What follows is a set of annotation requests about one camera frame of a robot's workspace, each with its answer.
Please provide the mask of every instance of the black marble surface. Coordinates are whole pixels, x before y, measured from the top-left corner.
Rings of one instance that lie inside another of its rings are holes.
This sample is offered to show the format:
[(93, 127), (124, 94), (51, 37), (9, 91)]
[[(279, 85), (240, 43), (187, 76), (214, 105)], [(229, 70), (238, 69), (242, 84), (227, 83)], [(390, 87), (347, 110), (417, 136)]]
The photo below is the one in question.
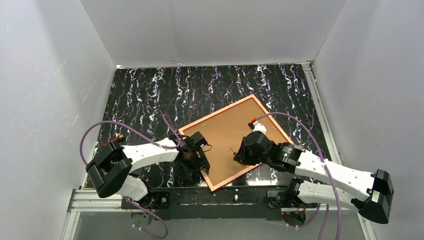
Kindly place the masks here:
[[(175, 127), (180, 128), (251, 94), (269, 112), (284, 112), (300, 119), (317, 139), (324, 157), (330, 157), (299, 64), (117, 69), (103, 119), (125, 123), (158, 141), (171, 134), (162, 121), (162, 114), (167, 114)], [(275, 119), (295, 144), (317, 152), (299, 124), (283, 116), (275, 116)], [(146, 143), (122, 127), (103, 125), (97, 146), (119, 134), (125, 135), (127, 145)], [(200, 177), (196, 182), (183, 182), (168, 162), (145, 167), (140, 178), (151, 187), (207, 186)], [(291, 178), (292, 174), (262, 165), (230, 185), (284, 186)], [(91, 186), (88, 180), (86, 187)]]

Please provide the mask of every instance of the white enclosure wall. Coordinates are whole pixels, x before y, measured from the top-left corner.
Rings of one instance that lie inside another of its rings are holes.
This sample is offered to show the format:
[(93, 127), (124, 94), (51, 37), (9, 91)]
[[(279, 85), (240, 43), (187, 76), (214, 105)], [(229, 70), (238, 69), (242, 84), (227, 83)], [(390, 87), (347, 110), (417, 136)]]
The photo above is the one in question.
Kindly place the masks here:
[(1, 239), (57, 240), (115, 67), (79, 1), (0, 6)]
[(81, 0), (124, 67), (315, 59), (346, 0)]
[(343, 163), (390, 173), (379, 240), (424, 236), (424, 2), (347, 0), (314, 63)]

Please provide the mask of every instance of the purple cable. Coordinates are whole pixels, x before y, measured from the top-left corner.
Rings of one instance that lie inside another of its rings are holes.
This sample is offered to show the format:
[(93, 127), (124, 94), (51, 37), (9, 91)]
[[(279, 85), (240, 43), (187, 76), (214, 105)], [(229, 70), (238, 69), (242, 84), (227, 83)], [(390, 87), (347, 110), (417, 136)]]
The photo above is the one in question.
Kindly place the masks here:
[(322, 222), (321, 229), (319, 230), (318, 240), (321, 240), (321, 237), (323, 236), (324, 228), (326, 226), (328, 217), (329, 217), (329, 205), (327, 204), (327, 207), (325, 208), (324, 221)]
[[(321, 160), (321, 162), (325, 163), (323, 153), (321, 152), (321, 148), (318, 145), (317, 140), (312, 135), (311, 131), (309, 131), (309, 129), (300, 120), (298, 120), (297, 118), (295, 118), (294, 116), (292, 116), (290, 114), (287, 114), (287, 113), (284, 113), (284, 112), (278, 112), (278, 111), (269, 112), (267, 114), (264, 114), (264, 115), (262, 115), (260, 117), (257, 117), (256, 120), (258, 121), (258, 120), (260, 120), (260, 119), (262, 119), (262, 118), (264, 118), (264, 117), (266, 117), (268, 115), (284, 115), (286, 117), (289, 117), (289, 118), (295, 120), (307, 132), (307, 134), (309, 135), (310, 139), (312, 139), (313, 144), (315, 144), (315, 147), (318, 150), (319, 159)], [(342, 233), (342, 207), (341, 207), (341, 204), (340, 204), (340, 198), (339, 198), (339, 193), (337, 192), (336, 184), (334, 182), (334, 179), (333, 179), (333, 177), (332, 177), (332, 175), (330, 173), (330, 170), (327, 167), (327, 165), (324, 165), (324, 170), (325, 170), (325, 172), (328, 175), (328, 179), (329, 179), (329, 181), (331, 183), (331, 187), (332, 187), (332, 190), (333, 190), (334, 195), (335, 195), (335, 202), (336, 202), (336, 205), (337, 205), (337, 231), (335, 233), (335, 239), (336, 240), (339, 240), (340, 239), (340, 234)]]
[(129, 204), (131, 204), (131, 205), (133, 205), (134, 207), (136, 207), (136, 208), (138, 208), (138, 209), (140, 209), (140, 210), (143, 210), (143, 211), (145, 211), (147, 214), (150, 214), (150, 215), (152, 215), (155, 219), (157, 219), (157, 220), (159, 220), (162, 224), (163, 224), (163, 226), (165, 227), (165, 235), (163, 235), (163, 236), (159, 236), (159, 235), (157, 235), (156, 233), (154, 233), (154, 232), (152, 232), (152, 231), (150, 231), (149, 229), (146, 229), (146, 228), (144, 228), (144, 227), (142, 227), (142, 226), (140, 226), (140, 225), (137, 225), (137, 224), (134, 224), (134, 226), (136, 226), (138, 229), (140, 229), (141, 228), (141, 230), (142, 231), (145, 231), (146, 233), (148, 233), (148, 234), (150, 234), (150, 235), (152, 235), (153, 237), (155, 237), (155, 238), (157, 238), (157, 239), (164, 239), (164, 238), (166, 238), (167, 237), (167, 235), (168, 235), (168, 226), (166, 225), (166, 223), (162, 220), (162, 218), (160, 218), (158, 215), (156, 215), (156, 214), (154, 214), (153, 212), (151, 212), (151, 211), (149, 211), (149, 210), (147, 210), (146, 208), (144, 208), (144, 207), (142, 207), (142, 206), (140, 206), (140, 205), (138, 205), (138, 204), (136, 204), (136, 203), (134, 203), (133, 201), (131, 201), (131, 199), (129, 199), (128, 197), (126, 197), (126, 196), (124, 196), (123, 197)]
[(116, 124), (118, 126), (124, 127), (128, 130), (130, 130), (131, 132), (135, 133), (136, 135), (138, 135), (139, 137), (141, 137), (142, 139), (146, 140), (147, 142), (149, 142), (150, 144), (153, 144), (155, 146), (164, 148), (164, 149), (176, 149), (180, 146), (181, 141), (180, 141), (180, 137), (178, 136), (173, 124), (170, 122), (169, 117), (166, 114), (162, 115), (162, 119), (163, 121), (166, 123), (166, 125), (168, 126), (169, 130), (171, 130), (171, 132), (174, 134), (174, 136), (176, 137), (177, 140), (177, 144), (176, 146), (160, 146), (158, 143), (154, 142), (153, 140), (149, 139), (148, 137), (144, 136), (141, 132), (135, 130), (134, 128), (122, 123), (122, 122), (118, 122), (118, 121), (112, 121), (112, 120), (105, 120), (105, 121), (100, 121), (94, 125), (92, 125), (91, 127), (89, 127), (87, 129), (87, 131), (85, 131), (84, 135), (82, 135), (81, 141), (79, 142), (79, 155), (81, 156), (82, 161), (84, 162), (85, 165), (87, 165), (87, 161), (86, 158), (83, 155), (83, 144), (84, 144), (84, 140), (86, 139), (87, 135), (89, 134), (89, 132), (102, 124)]
[[(169, 130), (171, 130), (171, 132), (172, 132), (172, 133), (174, 134), (174, 136), (176, 137), (176, 140), (177, 140), (177, 144), (176, 144), (176, 146), (162, 146), (162, 145), (159, 145), (158, 143), (156, 143), (156, 142), (154, 142), (153, 140), (151, 140), (151, 139), (147, 138), (146, 136), (144, 136), (141, 132), (139, 132), (139, 131), (135, 130), (134, 128), (132, 128), (132, 127), (130, 127), (130, 126), (128, 126), (128, 125), (126, 125), (126, 124), (124, 124), (124, 123), (121, 123), (121, 122), (118, 122), (118, 121), (112, 121), (112, 120), (105, 120), (105, 121), (101, 121), (101, 122), (98, 122), (98, 123), (96, 123), (96, 124), (92, 125), (91, 127), (89, 127), (89, 128), (87, 129), (87, 131), (85, 131), (84, 135), (82, 135), (81, 142), (79, 142), (79, 155), (81, 156), (81, 159), (82, 159), (82, 161), (84, 162), (84, 164), (87, 166), (87, 164), (88, 164), (88, 163), (87, 163), (87, 161), (86, 161), (86, 158), (85, 158), (85, 157), (84, 157), (84, 155), (83, 155), (83, 145), (84, 145), (84, 140), (86, 139), (87, 135), (89, 134), (89, 132), (90, 132), (93, 128), (95, 128), (95, 127), (97, 127), (97, 126), (99, 126), (99, 125), (102, 125), (102, 124), (116, 124), (116, 125), (118, 125), (118, 126), (124, 127), (124, 128), (126, 128), (126, 129), (130, 130), (131, 132), (135, 133), (136, 135), (140, 136), (142, 139), (146, 140), (147, 142), (149, 142), (149, 143), (151, 143), (151, 144), (153, 144), (153, 145), (155, 145), (155, 146), (158, 146), (158, 147), (164, 148), (164, 149), (176, 149), (176, 148), (178, 148), (178, 147), (181, 145), (181, 141), (180, 141), (180, 136), (178, 136), (177, 131), (176, 131), (176, 129), (174, 128), (174, 125), (172, 124), (172, 122), (170, 121), (170, 118), (169, 118), (166, 114), (163, 114), (163, 115), (162, 115), (162, 119), (163, 119), (163, 121), (165, 122), (165, 124), (168, 126)], [(151, 212), (151, 211), (149, 211), (149, 210), (145, 209), (144, 207), (141, 207), (140, 205), (135, 204), (133, 201), (131, 201), (131, 200), (130, 200), (128, 197), (126, 197), (126, 196), (124, 197), (124, 199), (125, 199), (128, 203), (130, 203), (131, 205), (133, 205), (134, 207), (136, 207), (136, 208), (138, 208), (138, 209), (140, 209), (140, 210), (142, 210), (142, 211), (145, 211), (146, 213), (148, 213), (148, 214), (152, 215), (155, 219), (159, 220), (159, 221), (163, 224), (163, 226), (165, 227), (165, 231), (166, 231), (166, 232), (165, 232), (165, 235), (163, 235), (163, 236), (159, 236), (159, 235), (156, 235), (155, 233), (151, 232), (150, 230), (148, 230), (148, 229), (146, 229), (146, 228), (144, 228), (144, 227), (141, 227), (141, 226), (139, 226), (139, 225), (136, 225), (138, 228), (141, 228), (141, 230), (145, 231), (146, 233), (148, 233), (148, 234), (152, 235), (153, 237), (155, 237), (155, 238), (157, 238), (157, 239), (164, 239), (164, 238), (168, 235), (168, 226), (165, 224), (165, 222), (164, 222), (164, 221), (163, 221), (163, 220), (162, 220), (159, 216), (157, 216), (157, 215), (156, 215), (156, 214), (154, 214), (153, 212)]]

